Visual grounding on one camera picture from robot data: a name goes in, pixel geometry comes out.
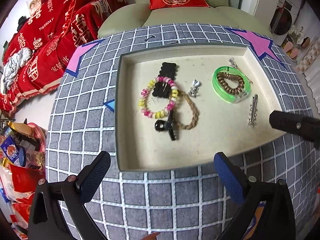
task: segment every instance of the brown braided bracelet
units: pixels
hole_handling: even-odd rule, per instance
[[[180,93],[180,95],[182,95],[185,98],[185,100],[189,104],[191,111],[192,111],[192,119],[191,119],[191,123],[189,125],[183,125],[182,123],[180,123],[177,120],[175,120],[175,123],[177,124],[177,127],[180,129],[190,130],[196,126],[197,121],[198,121],[199,112],[198,112],[198,109],[196,108],[195,104],[189,98],[188,94],[186,94],[183,91],[179,91],[179,93]]]
[[[241,89],[244,88],[244,80],[239,75],[233,75],[226,72],[219,72],[217,74],[217,79],[220,85],[222,86],[223,90],[225,90],[225,92],[227,92],[230,95],[235,95],[235,94],[238,95],[239,93],[242,92]],[[236,88],[231,88],[224,79],[237,81],[239,85]]]

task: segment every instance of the blue snack package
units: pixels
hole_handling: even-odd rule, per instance
[[[20,147],[16,144],[11,135],[9,135],[1,144],[2,151],[12,163],[15,163],[19,158],[19,148]]]

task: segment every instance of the beaded bracelet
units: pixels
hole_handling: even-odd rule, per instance
[[[155,87],[156,83],[158,83],[158,82],[166,82],[170,85],[170,87],[171,87],[171,95],[170,95],[171,100],[169,101],[169,104],[161,111],[152,112],[147,109],[146,100],[148,98],[150,91]],[[176,101],[177,101],[177,98],[178,98],[178,93],[179,92],[178,92],[177,86],[171,78],[169,78],[169,77],[156,77],[156,78],[150,80],[150,82],[148,83],[146,88],[144,88],[142,90],[138,105],[141,108],[141,112],[145,116],[147,116],[149,118],[155,118],[155,119],[163,118],[174,108]]]

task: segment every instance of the black hair pin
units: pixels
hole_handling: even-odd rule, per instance
[[[156,123],[155,123],[155,129],[156,129],[156,131],[158,131],[158,132],[168,131],[168,132],[169,132],[170,139],[171,139],[172,141],[175,141],[175,140],[176,140],[176,137],[175,137],[175,135],[174,135],[174,131],[173,131],[172,124],[173,124],[173,111],[171,110],[171,111],[169,112],[167,121],[164,121],[164,120],[157,120],[157,121],[156,121]]]

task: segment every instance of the screw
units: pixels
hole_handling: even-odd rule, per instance
[[[279,184],[282,185],[282,186],[285,186],[286,185],[286,182],[284,179],[280,179],[278,180]]]
[[[73,182],[73,181],[75,181],[76,180],[76,176],[75,175],[70,175],[69,177],[68,177],[68,181],[69,182]]]
[[[38,184],[43,185],[45,183],[45,179],[39,179]]]
[[[249,176],[249,177],[248,177],[248,180],[249,180],[250,182],[256,182],[256,181],[257,181],[257,178],[256,178],[255,176]]]

